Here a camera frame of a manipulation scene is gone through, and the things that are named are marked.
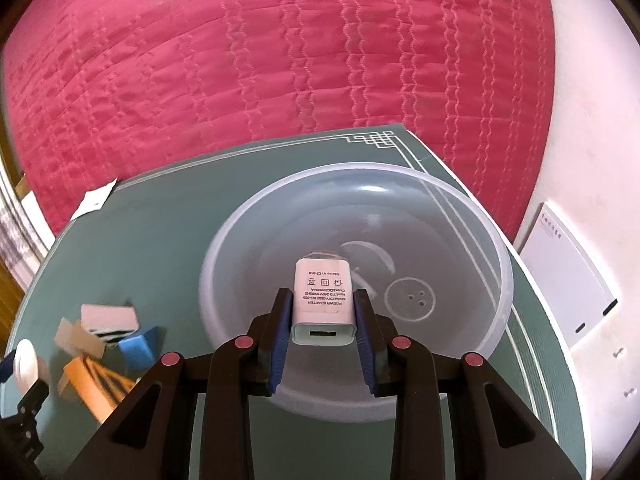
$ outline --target power adapter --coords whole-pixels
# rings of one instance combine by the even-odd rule
[[[296,263],[291,339],[299,345],[343,346],[353,341],[349,263],[337,258],[302,258]]]

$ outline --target green table mat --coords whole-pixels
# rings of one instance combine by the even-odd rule
[[[200,321],[198,278],[218,228],[247,198],[284,176],[355,161],[425,171],[468,194],[400,124],[255,142],[145,173],[119,184],[100,211],[71,222],[58,237],[22,302],[8,347],[30,339],[49,364],[55,386],[69,361],[53,344],[61,317],[75,320],[81,304],[97,303],[132,304],[143,326],[164,327],[163,351],[175,350],[185,357],[211,352]],[[490,362],[587,479],[590,440],[568,350],[521,260],[511,253],[513,308]],[[104,362],[124,369],[115,350],[108,352]],[[15,413],[18,399],[14,382],[5,384],[2,416]],[[446,404],[443,408],[447,477],[452,479]],[[200,449],[201,412],[200,402],[193,456]],[[66,402],[55,392],[37,420],[45,446],[37,464],[43,473],[59,477],[97,423],[82,404]],[[392,420],[321,422],[285,412],[264,399],[252,399],[251,425],[257,480],[388,479]],[[197,460],[191,461],[191,478],[197,478]]]

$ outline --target white round object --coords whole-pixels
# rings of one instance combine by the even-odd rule
[[[378,314],[432,352],[488,357],[513,298],[509,253],[486,214],[437,178],[388,164],[332,164],[283,178],[220,228],[200,275],[200,310],[214,346],[246,333],[293,289],[296,262],[335,254]],[[355,343],[289,344],[273,402],[341,422],[392,418],[395,398],[364,383]]]
[[[47,364],[38,357],[28,339],[22,339],[15,347],[14,377],[21,395],[27,393],[38,379],[49,382]]]

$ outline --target orange block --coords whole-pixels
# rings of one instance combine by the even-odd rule
[[[82,402],[100,423],[107,420],[136,384],[88,357],[76,357],[64,369]]]

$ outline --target pink quilted bedspread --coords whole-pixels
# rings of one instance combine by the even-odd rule
[[[513,238],[554,37],[549,0],[34,0],[2,61],[8,127],[56,233],[115,177],[401,122]]]

